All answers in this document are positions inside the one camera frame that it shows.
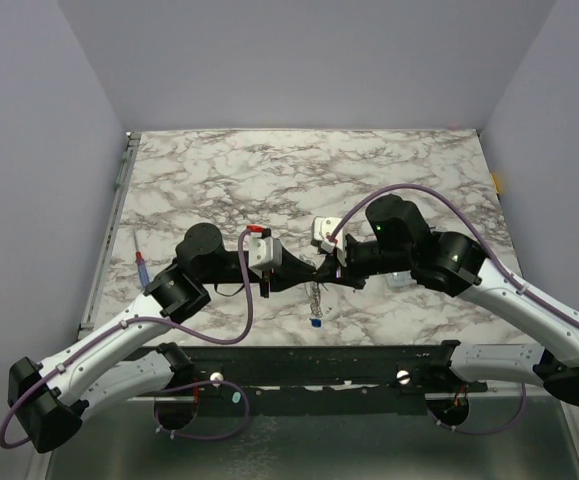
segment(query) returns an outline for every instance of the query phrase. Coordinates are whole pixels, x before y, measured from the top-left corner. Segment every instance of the metal frame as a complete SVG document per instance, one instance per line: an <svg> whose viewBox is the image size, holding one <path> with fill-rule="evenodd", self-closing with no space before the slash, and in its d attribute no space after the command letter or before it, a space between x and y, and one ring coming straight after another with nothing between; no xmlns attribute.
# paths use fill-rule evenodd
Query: metal frame
<svg viewBox="0 0 579 480"><path fill-rule="evenodd" d="M132 132L128 133L128 137L127 149L122 154L120 169L118 171L118 176L116 177L116 195L113 199L111 215L109 216L109 221L107 222L107 228L105 230L105 241L103 242L100 253L98 254L93 283L80 321L78 339L85 337L94 329L95 325L93 320L96 318L96 313L100 306L104 279L107 276L107 270L109 269L109 263L111 262L111 252L116 241L122 209L125 205L127 192L129 191L129 180L131 179L131 173L133 172L133 167L136 162L141 134Z"/></svg>

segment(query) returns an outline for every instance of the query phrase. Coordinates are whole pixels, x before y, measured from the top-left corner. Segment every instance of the white marble surface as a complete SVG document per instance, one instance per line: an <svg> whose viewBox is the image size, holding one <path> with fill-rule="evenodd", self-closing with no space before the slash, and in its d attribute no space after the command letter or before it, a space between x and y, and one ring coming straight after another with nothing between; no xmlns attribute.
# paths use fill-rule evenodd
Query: white marble surface
<svg viewBox="0 0 579 480"><path fill-rule="evenodd" d="M99 326L136 295L131 230L136 229L151 277L164 268L185 231L197 222L220 227L235 249L247 223L270 226L296 256L319 264L309 245L316 215L342 216L381 186L412 182L435 188L461 207L513 270L518 270L491 177L473 131L206 131L142 136L112 261L96 317ZM466 232L452 213L418 192L414 200L431 225ZM364 214L348 229L358 240L371 230ZM225 292L235 290L223 287ZM384 277L362 291L322 290L322 328L309 322L303 287L255 297L255 323L243 345L385 345L524 342L528 338L486 311L413 286L394 292ZM212 302L186 326L231 338L243 328L244 295ZM202 344L171 332L152 344Z"/></svg>

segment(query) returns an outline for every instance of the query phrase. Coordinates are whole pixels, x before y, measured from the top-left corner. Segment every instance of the bolt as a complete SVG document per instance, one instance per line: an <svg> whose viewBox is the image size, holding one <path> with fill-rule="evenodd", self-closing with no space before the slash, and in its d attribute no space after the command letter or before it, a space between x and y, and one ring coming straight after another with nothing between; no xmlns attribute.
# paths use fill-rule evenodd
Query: bolt
<svg viewBox="0 0 579 480"><path fill-rule="evenodd" d="M223 377L222 373L220 373L220 372L213 372L211 374L211 376L209 377L209 380L211 380L212 382L215 382L215 381L222 382L224 379L225 379L225 377ZM219 386L220 386L220 384L218 384L218 383L214 384L214 387L219 387Z"/></svg>
<svg viewBox="0 0 579 480"><path fill-rule="evenodd" d="M411 381L411 375L406 370L400 370L396 373L396 380L400 385L407 385Z"/></svg>

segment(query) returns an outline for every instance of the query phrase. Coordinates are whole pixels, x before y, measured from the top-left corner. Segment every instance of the gray wall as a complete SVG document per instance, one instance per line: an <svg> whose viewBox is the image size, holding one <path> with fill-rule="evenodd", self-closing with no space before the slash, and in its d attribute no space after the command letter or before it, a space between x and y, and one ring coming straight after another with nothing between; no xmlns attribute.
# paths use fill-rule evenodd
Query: gray wall
<svg viewBox="0 0 579 480"><path fill-rule="evenodd" d="M482 128L553 0L60 0L130 130Z"/></svg>
<svg viewBox="0 0 579 480"><path fill-rule="evenodd" d="M482 134L526 277L579 309L579 0L559 0Z"/></svg>
<svg viewBox="0 0 579 480"><path fill-rule="evenodd" d="M75 339L125 144L56 2L0 1L0 420L9 366ZM30 452L0 450L0 479Z"/></svg>

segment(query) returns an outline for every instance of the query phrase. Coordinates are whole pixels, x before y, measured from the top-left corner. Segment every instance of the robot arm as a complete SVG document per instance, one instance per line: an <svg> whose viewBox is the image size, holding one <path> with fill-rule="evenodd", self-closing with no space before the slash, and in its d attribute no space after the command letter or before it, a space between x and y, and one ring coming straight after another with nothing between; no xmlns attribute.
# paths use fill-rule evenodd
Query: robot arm
<svg viewBox="0 0 579 480"><path fill-rule="evenodd" d="M374 241L358 242L342 231L334 240L330 233L340 219L314 221L312 243L327 253L318 269L291 255L269 230L256 229L260 237L250 241L245 255L249 281L258 283L261 295L267 297L270 292L312 281L362 289L371 275L410 270L426 288L480 305L539 342L455 342L440 368L442 374L424 377L423 383L435 384L438 378L449 377L453 380L443 384L445 391L451 391L456 382L529 383L544 386L557 398L579 405L579 330L511 286L470 238L455 232L431 232L412 202L394 195L380 197L369 205L366 216L376 235ZM104 327L40 364L26 357L14 364L10 370L10 405L36 382L48 379L16 412L36 449L46 452L64 443L83 419L105 406L191 383L197 372L175 345L162 346L133 362L123 360L204 307L210 299L203 284L242 283L243 271L238 254L224 249L217 227L195 225L176 248L174 262ZM532 286L528 288L579 319L578 312ZM76 353L78 358L67 364ZM59 374L50 376L54 370Z"/></svg>

